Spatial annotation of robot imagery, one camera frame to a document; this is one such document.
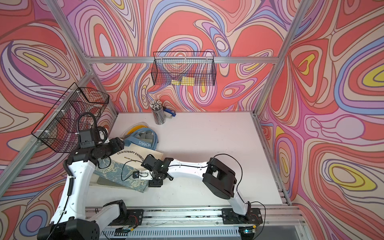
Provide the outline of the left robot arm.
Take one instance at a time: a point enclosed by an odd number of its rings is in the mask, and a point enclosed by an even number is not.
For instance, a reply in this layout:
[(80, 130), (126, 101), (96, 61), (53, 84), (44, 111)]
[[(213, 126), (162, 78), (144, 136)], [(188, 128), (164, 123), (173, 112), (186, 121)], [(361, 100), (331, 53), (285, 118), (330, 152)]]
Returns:
[(86, 196), (99, 161), (122, 151), (120, 138), (108, 139), (108, 131), (97, 125), (94, 114), (85, 112), (77, 119), (78, 145), (63, 161), (67, 173), (60, 203), (49, 225), (39, 229), (39, 240), (98, 240), (111, 223), (128, 218), (122, 200), (107, 203), (93, 217), (86, 218)]

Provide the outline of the white bag yellow handles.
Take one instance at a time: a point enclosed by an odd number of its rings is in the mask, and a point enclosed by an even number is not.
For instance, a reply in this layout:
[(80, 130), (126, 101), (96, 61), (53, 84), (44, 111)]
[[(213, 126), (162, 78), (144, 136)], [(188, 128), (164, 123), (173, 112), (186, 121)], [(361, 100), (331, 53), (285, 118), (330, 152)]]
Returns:
[(149, 126), (146, 124), (146, 123), (138, 123), (138, 124), (135, 124), (133, 126), (131, 126), (130, 128), (128, 128), (123, 134), (122, 134), (122, 138), (125, 139), (127, 138), (129, 135), (131, 135), (133, 132), (137, 131), (137, 130), (140, 130), (140, 129), (143, 129), (143, 128), (148, 128)]

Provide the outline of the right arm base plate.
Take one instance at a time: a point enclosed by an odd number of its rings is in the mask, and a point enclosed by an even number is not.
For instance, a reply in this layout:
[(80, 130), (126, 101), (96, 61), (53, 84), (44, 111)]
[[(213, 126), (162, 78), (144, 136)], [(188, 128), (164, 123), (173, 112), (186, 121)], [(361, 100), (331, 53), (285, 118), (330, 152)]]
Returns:
[(222, 209), (220, 217), (225, 225), (261, 225), (263, 216), (259, 208), (250, 208), (245, 216), (236, 214), (233, 209)]

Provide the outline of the cream canvas tote bag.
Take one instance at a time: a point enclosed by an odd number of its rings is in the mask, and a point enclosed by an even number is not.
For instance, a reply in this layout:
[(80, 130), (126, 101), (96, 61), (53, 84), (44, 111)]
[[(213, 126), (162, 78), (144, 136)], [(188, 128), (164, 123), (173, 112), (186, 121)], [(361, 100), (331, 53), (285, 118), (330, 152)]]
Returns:
[(117, 189), (125, 188), (125, 186), (120, 185), (119, 183), (115, 183), (113, 181), (110, 181), (106, 178), (100, 177), (100, 176), (95, 175), (95, 174), (93, 174), (93, 176), (92, 176), (90, 185), (91, 186), (99, 186), (99, 187), (117, 188)]

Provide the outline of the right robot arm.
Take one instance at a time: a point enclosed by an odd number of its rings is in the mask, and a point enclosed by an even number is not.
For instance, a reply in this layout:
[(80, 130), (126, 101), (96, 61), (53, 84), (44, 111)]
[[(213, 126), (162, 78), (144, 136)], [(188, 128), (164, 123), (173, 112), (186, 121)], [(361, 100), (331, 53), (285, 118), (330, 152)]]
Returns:
[(245, 202), (238, 191), (236, 173), (216, 157), (208, 162), (183, 162), (173, 158), (164, 160), (147, 155), (141, 166), (149, 171), (155, 181), (175, 178), (197, 179), (218, 198), (227, 200), (232, 207), (238, 223), (245, 223), (251, 218), (252, 205)]

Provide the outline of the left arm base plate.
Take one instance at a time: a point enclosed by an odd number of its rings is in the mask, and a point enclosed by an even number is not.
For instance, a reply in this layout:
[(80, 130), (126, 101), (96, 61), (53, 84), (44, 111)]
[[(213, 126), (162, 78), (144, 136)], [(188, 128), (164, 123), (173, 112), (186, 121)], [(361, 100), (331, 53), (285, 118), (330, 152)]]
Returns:
[(113, 220), (109, 226), (140, 226), (143, 222), (143, 209), (127, 209), (127, 213), (124, 217), (119, 217), (117, 220)]

